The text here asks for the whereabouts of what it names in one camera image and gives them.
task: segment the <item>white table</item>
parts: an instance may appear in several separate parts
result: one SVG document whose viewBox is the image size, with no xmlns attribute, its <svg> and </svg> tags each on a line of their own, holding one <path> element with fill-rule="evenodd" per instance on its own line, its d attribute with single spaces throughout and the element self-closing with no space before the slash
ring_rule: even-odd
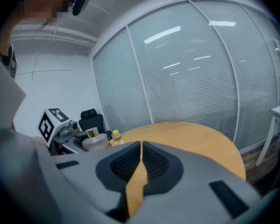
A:
<svg viewBox="0 0 280 224">
<path fill-rule="evenodd" d="M 273 138 L 273 133 L 274 133 L 274 130 L 275 130 L 275 124 L 276 124 L 276 121 L 279 120 L 280 121 L 280 106 L 278 107 L 275 107 L 273 109 L 271 109 L 272 111 L 272 120 L 271 120 L 271 126 L 270 126 L 270 130 L 269 130 L 269 133 L 267 134 L 267 138 L 266 138 L 266 143 L 265 145 L 263 146 L 262 148 L 262 151 L 255 163 L 255 166 L 259 166 L 260 163 L 262 162 L 264 156 L 266 155 L 266 152 L 270 146 L 270 143 L 272 141 L 272 138 Z"/>
</svg>

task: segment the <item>black slot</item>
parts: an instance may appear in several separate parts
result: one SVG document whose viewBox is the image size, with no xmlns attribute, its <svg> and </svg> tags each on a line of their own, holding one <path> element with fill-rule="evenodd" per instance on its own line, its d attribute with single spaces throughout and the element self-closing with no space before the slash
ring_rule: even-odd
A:
<svg viewBox="0 0 280 224">
<path fill-rule="evenodd" d="M 69 168 L 69 167 L 75 166 L 77 164 L 79 164 L 79 163 L 77 161 L 73 160 L 73 161 L 58 163 L 58 164 L 56 164 L 56 167 L 58 169 L 63 169 L 63 168 Z"/>
<path fill-rule="evenodd" d="M 211 182 L 209 185 L 233 218 L 249 209 L 223 181 Z"/>
</svg>

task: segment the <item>table leg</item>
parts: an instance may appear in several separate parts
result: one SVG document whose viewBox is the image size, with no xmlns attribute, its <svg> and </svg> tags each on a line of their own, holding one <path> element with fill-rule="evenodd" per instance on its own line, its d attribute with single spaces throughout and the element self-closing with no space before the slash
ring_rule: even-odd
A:
<svg viewBox="0 0 280 224">
<path fill-rule="evenodd" d="M 267 138 L 266 138 L 266 142 L 265 142 L 265 145 L 263 146 L 262 148 L 262 151 L 255 163 L 255 166 L 259 166 L 260 163 L 262 162 L 263 158 L 265 157 L 266 155 L 266 152 L 270 146 L 270 143 L 272 141 L 272 138 L 273 138 L 273 133 L 274 133 L 274 129 L 275 129 L 275 123 L 276 123 L 276 117 L 275 115 L 272 116 L 272 121 L 271 121 L 271 126 L 270 126 L 270 130 L 269 130 L 269 133 L 267 135 Z"/>
</svg>

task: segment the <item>floor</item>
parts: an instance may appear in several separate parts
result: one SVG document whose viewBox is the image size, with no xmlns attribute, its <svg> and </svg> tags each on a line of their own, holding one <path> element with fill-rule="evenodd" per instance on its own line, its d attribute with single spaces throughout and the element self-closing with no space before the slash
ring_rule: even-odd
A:
<svg viewBox="0 0 280 224">
<path fill-rule="evenodd" d="M 256 167 L 255 162 L 263 148 L 263 145 L 248 152 L 242 154 L 242 158 L 246 170 L 246 180 L 250 184 L 254 184 L 258 179 L 262 178 L 268 172 L 270 172 L 277 164 L 279 150 L 280 150 L 280 137 L 278 140 L 273 139 L 269 146 L 269 149 L 262 161 L 262 163 Z"/>
</svg>

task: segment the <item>white ceiling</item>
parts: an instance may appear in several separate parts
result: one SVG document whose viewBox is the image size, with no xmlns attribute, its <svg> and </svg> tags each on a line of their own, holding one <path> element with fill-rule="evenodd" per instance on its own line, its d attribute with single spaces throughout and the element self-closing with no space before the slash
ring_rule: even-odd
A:
<svg viewBox="0 0 280 224">
<path fill-rule="evenodd" d="M 63 14 L 63 18 L 58 21 L 59 27 L 98 38 L 102 30 L 102 24 L 112 18 L 124 2 L 125 0 L 90 0 L 80 15 L 74 16 L 71 11 Z"/>
<path fill-rule="evenodd" d="M 93 47 L 101 32 L 116 18 L 144 0 L 90 0 L 78 16 L 71 10 L 62 14 L 52 26 L 39 29 L 36 25 L 19 24 L 12 32 L 12 41 L 52 39 Z"/>
</svg>

